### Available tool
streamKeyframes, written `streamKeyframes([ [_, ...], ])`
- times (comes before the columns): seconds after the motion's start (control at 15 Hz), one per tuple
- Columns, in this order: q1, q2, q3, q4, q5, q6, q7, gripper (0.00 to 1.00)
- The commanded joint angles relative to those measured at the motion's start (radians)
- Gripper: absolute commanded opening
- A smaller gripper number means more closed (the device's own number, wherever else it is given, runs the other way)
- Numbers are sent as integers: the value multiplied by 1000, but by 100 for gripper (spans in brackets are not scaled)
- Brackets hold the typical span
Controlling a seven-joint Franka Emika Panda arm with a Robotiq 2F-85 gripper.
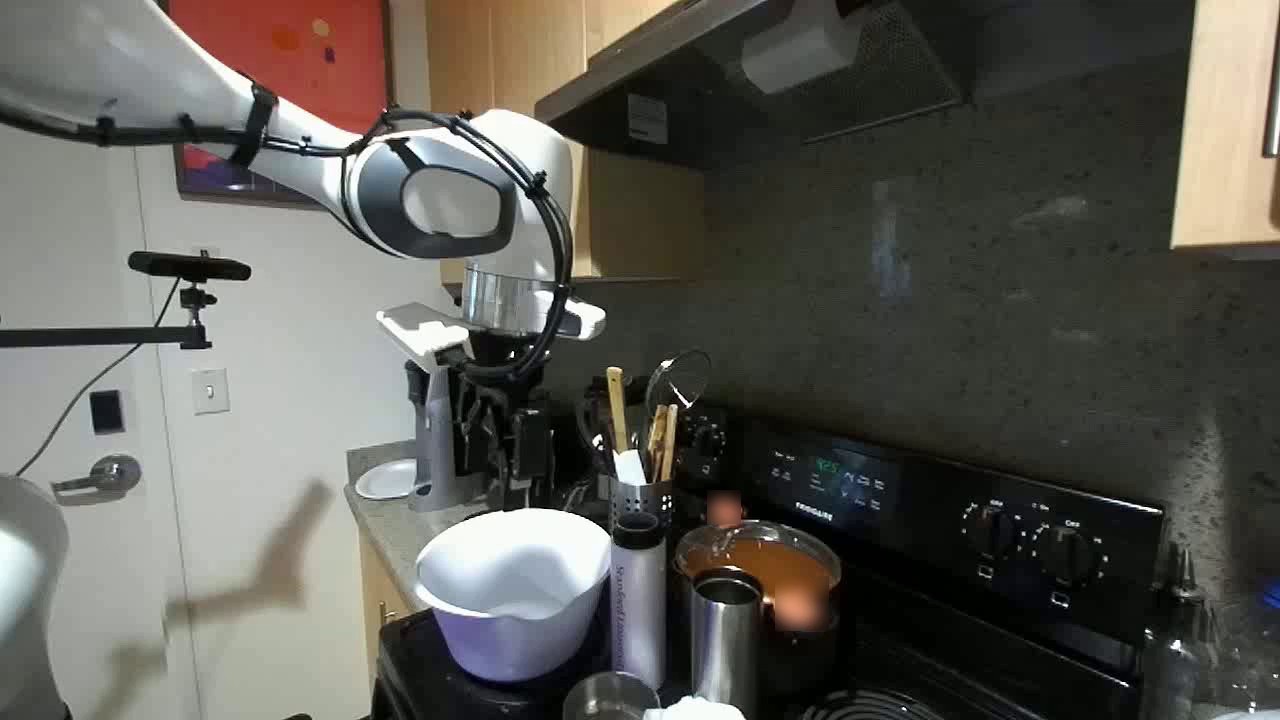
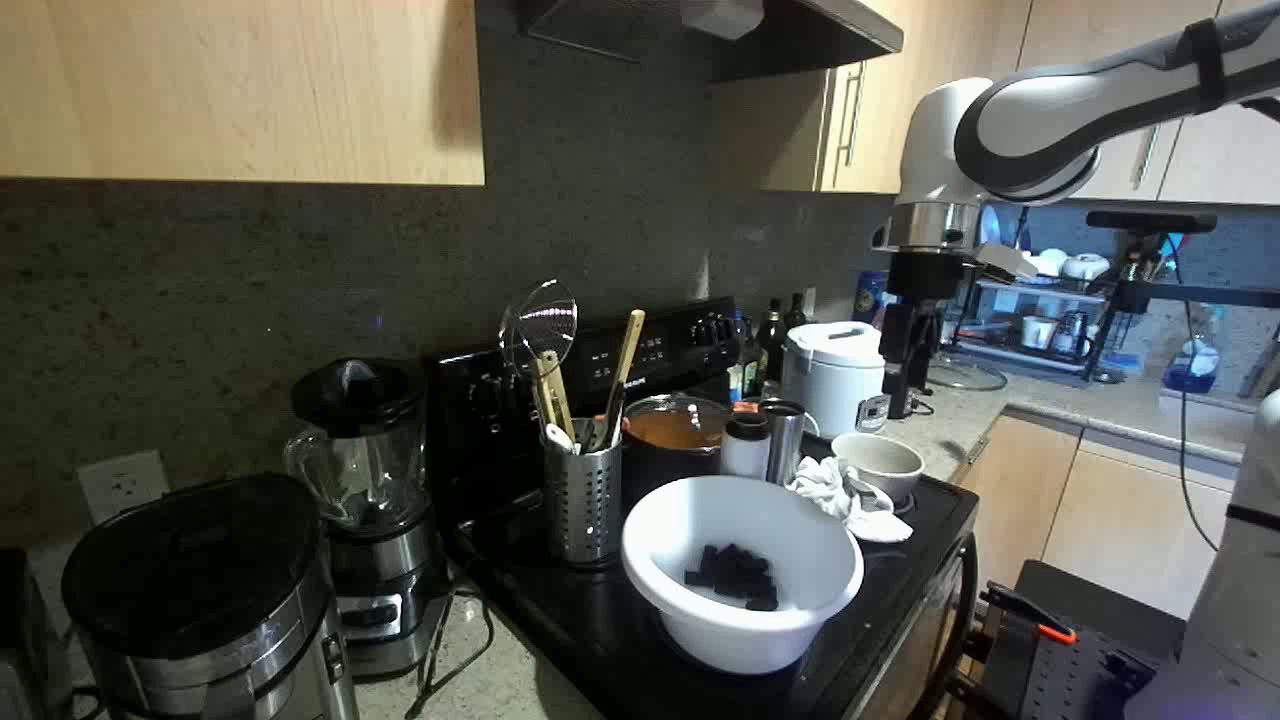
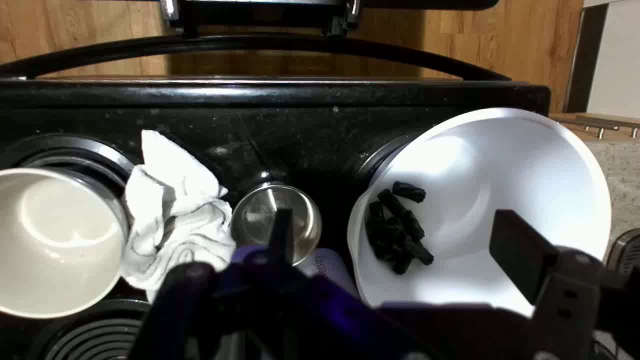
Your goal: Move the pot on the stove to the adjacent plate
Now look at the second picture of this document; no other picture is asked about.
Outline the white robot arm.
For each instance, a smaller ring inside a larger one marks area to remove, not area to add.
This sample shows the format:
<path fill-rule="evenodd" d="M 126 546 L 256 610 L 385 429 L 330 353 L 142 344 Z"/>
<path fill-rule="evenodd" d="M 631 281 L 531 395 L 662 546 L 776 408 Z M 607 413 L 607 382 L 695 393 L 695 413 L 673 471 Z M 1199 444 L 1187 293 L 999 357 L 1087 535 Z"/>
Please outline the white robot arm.
<path fill-rule="evenodd" d="M 1063 198 L 1114 135 L 1226 103 L 1275 113 L 1275 86 L 1280 8 L 1256 4 L 1105 59 L 930 90 L 910 121 L 890 221 L 883 393 L 903 398 L 924 381 L 941 298 L 980 262 L 986 198 Z M 1180 651 L 1123 704 L 1123 720 L 1280 720 L 1280 393 L 1256 404 Z"/>

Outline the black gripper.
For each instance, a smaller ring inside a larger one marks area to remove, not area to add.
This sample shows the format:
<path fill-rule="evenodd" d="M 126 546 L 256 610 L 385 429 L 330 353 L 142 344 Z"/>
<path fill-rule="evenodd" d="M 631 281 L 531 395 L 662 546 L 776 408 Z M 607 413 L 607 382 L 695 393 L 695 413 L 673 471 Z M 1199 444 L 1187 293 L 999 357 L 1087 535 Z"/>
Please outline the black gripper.
<path fill-rule="evenodd" d="M 883 310 L 883 395 L 890 416 L 910 416 L 910 395 L 924 382 L 941 344 L 946 302 L 959 293 L 963 262 L 951 252 L 895 252 L 890 262 L 894 302 Z"/>

